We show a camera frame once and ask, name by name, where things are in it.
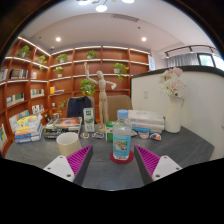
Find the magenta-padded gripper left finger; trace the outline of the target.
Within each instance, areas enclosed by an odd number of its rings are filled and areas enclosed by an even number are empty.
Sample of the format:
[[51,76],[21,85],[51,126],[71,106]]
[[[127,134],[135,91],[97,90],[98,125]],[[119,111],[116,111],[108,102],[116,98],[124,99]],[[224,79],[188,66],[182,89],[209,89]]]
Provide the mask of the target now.
[[69,156],[59,155],[44,170],[81,186],[92,155],[93,146],[89,145]]

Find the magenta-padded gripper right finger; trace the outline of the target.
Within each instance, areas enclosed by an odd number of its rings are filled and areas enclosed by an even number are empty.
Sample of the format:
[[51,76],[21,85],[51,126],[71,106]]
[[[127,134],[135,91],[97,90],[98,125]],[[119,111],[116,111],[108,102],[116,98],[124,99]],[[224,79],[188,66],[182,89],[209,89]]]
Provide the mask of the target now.
[[181,170],[168,155],[158,156],[138,145],[134,146],[134,156],[145,185]]

